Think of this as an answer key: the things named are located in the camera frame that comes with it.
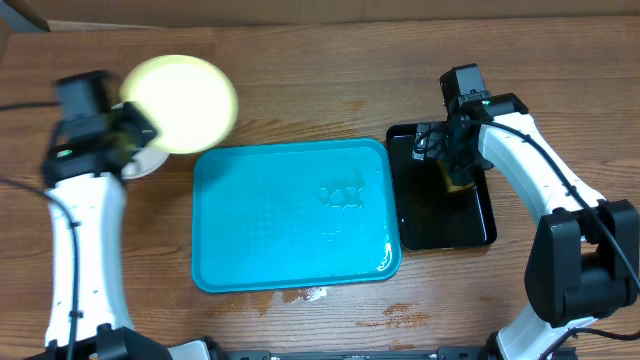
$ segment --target table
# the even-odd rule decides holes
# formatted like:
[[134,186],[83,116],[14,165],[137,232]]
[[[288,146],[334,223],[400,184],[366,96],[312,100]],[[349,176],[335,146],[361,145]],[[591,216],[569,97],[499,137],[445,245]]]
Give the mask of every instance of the table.
[[[49,83],[95,69],[126,74],[163,54],[228,74],[239,122],[224,146],[373,137],[444,119],[438,77],[477,62],[495,94],[514,92],[567,164],[607,198],[640,205],[640,17],[435,21],[12,35],[0,104],[52,100]],[[41,186],[57,109],[0,114],[0,172]],[[535,228],[504,177],[487,173],[491,247],[405,252],[382,283],[210,295],[191,280],[192,172],[171,156],[131,182],[122,257],[136,329],[165,344],[211,335],[225,349],[275,352],[480,345],[526,302]],[[51,230],[41,200],[0,187],[0,357],[42,350],[51,302]],[[640,327],[640,307],[598,328]],[[640,358],[640,342],[585,335],[584,358]]]

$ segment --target wooden tabletop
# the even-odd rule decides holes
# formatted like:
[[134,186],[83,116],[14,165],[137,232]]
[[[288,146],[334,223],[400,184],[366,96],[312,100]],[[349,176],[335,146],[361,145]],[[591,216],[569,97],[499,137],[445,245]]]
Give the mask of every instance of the wooden tabletop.
[[[51,81],[95,69],[126,75],[164,54],[209,60],[239,95],[224,145],[373,137],[442,120],[438,77],[476,62],[495,94],[529,107],[556,152],[609,199],[640,205],[640,17],[436,21],[12,35],[0,104],[52,100]],[[0,114],[0,174],[42,186],[57,109]],[[405,252],[380,283],[210,295],[191,280],[197,155],[171,156],[128,187],[122,237],[136,330],[165,344],[211,335],[225,349],[274,352],[481,345],[526,302],[535,228],[497,171],[487,173],[498,240],[470,250]],[[45,204],[0,187],[0,358],[42,351],[52,289]],[[640,306],[596,327],[640,328]],[[584,358],[640,358],[640,342],[590,335]]]

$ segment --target teal tray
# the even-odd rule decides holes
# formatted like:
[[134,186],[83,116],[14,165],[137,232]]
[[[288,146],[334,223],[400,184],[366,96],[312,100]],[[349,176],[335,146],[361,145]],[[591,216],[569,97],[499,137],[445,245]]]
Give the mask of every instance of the teal tray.
[[384,280],[400,266],[372,139],[210,150],[195,166],[193,280],[211,293]]

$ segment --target robotic hand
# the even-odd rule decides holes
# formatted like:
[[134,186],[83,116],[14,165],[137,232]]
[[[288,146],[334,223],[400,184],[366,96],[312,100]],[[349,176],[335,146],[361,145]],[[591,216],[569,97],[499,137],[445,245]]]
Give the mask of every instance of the robotic hand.
[[[105,73],[89,73],[57,83],[65,118],[54,132],[43,173],[49,195],[64,203],[78,224],[78,267],[68,228],[72,221],[51,205],[51,321],[46,352],[32,359],[86,359],[94,353],[110,360],[389,358],[388,353],[223,353],[207,338],[167,349],[133,331],[120,263],[126,203],[121,171],[157,132],[134,104],[116,111],[108,107],[105,78]],[[447,122],[418,125],[412,155],[416,161],[443,161],[454,185],[472,181],[469,170],[476,166],[495,165],[505,174],[538,226],[525,273],[529,302],[485,347],[443,347],[394,353],[393,358],[537,360],[553,352],[553,359],[576,359],[573,351],[555,350],[576,329],[636,300],[638,213],[628,201],[607,202],[580,181],[544,141],[515,95],[491,96],[477,66],[452,69],[440,85]],[[61,134],[68,142],[57,145]],[[581,241],[599,244],[598,250],[582,255]],[[80,274],[78,284],[69,283],[74,273]]]

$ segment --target black tray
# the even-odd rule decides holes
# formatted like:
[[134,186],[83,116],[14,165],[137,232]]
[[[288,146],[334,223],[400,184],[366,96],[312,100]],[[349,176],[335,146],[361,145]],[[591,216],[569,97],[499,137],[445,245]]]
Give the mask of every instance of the black tray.
[[398,229],[410,250],[489,245],[496,240],[484,170],[473,172],[475,186],[451,192],[436,160],[412,158],[417,124],[387,131]]

